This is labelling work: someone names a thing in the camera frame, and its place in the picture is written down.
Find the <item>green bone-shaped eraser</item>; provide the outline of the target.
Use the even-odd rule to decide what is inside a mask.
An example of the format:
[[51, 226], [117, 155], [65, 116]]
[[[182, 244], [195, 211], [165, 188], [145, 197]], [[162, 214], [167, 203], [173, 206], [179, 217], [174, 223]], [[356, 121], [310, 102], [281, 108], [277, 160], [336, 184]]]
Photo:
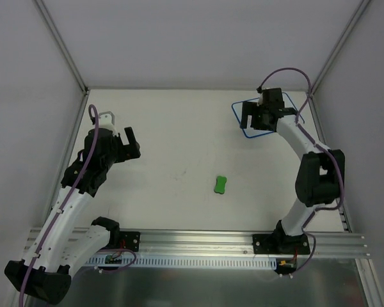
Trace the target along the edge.
[[216, 177], [216, 183], [214, 186], [214, 192], [216, 194], [225, 194], [225, 188], [227, 184], [227, 177], [218, 175]]

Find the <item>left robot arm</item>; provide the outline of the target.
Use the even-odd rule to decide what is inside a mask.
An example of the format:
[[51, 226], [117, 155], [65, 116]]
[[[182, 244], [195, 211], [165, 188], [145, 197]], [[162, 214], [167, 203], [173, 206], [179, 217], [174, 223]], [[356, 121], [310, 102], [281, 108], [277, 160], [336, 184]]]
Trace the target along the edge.
[[125, 250], [117, 221], [97, 217], [73, 245], [67, 244], [77, 218], [106, 181], [112, 165], [141, 156], [133, 129], [124, 129], [128, 144], [112, 126], [94, 128], [84, 139], [84, 148], [65, 170], [58, 199], [40, 233], [21, 260], [10, 260], [4, 274], [19, 291], [19, 306], [25, 295], [58, 304], [66, 296], [78, 270], [96, 252]]

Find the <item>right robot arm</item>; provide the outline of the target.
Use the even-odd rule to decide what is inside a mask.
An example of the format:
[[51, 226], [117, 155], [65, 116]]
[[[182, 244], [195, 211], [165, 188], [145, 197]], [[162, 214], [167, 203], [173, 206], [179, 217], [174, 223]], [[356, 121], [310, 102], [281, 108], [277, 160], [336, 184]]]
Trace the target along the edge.
[[319, 211], [337, 210], [344, 199], [345, 155], [315, 140], [300, 122], [300, 112], [287, 107], [280, 88], [259, 90], [258, 101], [245, 100], [240, 128], [276, 132], [300, 160], [295, 180], [296, 200], [269, 235], [253, 235], [258, 255], [308, 255], [306, 228]]

